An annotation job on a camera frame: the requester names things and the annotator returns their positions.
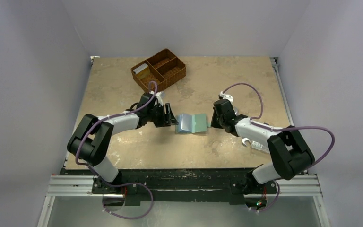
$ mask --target wooden tabletop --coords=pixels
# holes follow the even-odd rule
[[[146,58],[95,58],[81,104],[77,124],[85,114],[106,116],[138,102],[143,90],[133,80],[130,68]],[[285,105],[269,57],[180,57],[187,76],[165,90],[164,102],[175,115],[206,113],[212,118],[213,102],[220,91],[237,82],[252,84],[261,94],[264,113],[260,122],[289,125]],[[247,86],[228,92],[240,114],[258,116],[259,99]],[[243,147],[241,138],[222,129],[180,135],[174,126],[155,128],[149,122],[137,129],[112,136],[107,156],[125,168],[228,168],[256,167],[270,161],[262,151]],[[67,169],[83,169],[69,155]]]

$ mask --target wicker basket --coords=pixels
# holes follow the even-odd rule
[[[144,63],[148,65],[150,74],[139,79],[133,70]],[[131,68],[131,73],[145,92],[149,91],[148,83],[152,80],[158,84],[158,91],[163,91],[186,76],[186,65],[170,50],[164,49]]]

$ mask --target table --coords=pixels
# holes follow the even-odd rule
[[[106,116],[128,109],[143,90],[133,80],[130,68],[146,58],[95,58],[81,104],[77,124],[85,114]],[[280,88],[269,57],[180,57],[187,65],[187,76],[165,90],[175,115],[206,113],[212,117],[213,102],[220,91],[237,82],[252,84],[264,102],[260,122],[289,125]],[[228,94],[241,114],[259,115],[256,93],[247,86],[236,86]],[[180,135],[174,126],[155,128],[148,123],[137,130],[114,135],[107,156],[117,168],[231,168],[256,167],[270,161],[269,154],[246,148],[241,138],[221,129]],[[69,155],[66,169],[83,169]]]

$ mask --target robotic arm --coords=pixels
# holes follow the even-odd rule
[[[122,131],[138,129],[148,122],[153,122],[155,127],[177,124],[170,104],[163,104],[164,92],[156,93],[154,99],[146,107],[126,115],[127,112],[134,111],[133,106],[137,105],[137,109],[142,107],[153,95],[154,92],[144,93],[138,103],[123,112],[124,115],[102,122],[91,132],[91,134],[95,135],[94,138],[87,138],[82,145],[79,157],[85,160],[105,181],[113,184],[121,183],[121,172],[106,156],[111,136]],[[104,118],[106,116],[96,117],[92,114],[86,114],[70,138],[67,150],[76,155],[85,134],[98,120]]]
[[[272,161],[247,173],[245,193],[276,179],[290,180],[310,167],[315,159],[298,130],[281,131],[280,127],[253,121],[235,113],[230,95],[221,93],[214,102],[211,126],[244,140],[256,141],[270,152]]]

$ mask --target white wall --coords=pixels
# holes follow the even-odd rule
[[[363,227],[363,0],[313,0],[280,55],[296,125],[336,135],[315,167],[333,226]],[[319,157],[330,141],[305,134]]]
[[[0,0],[0,226],[36,226],[88,71],[60,0]]]
[[[63,0],[90,55],[278,56],[310,0]]]

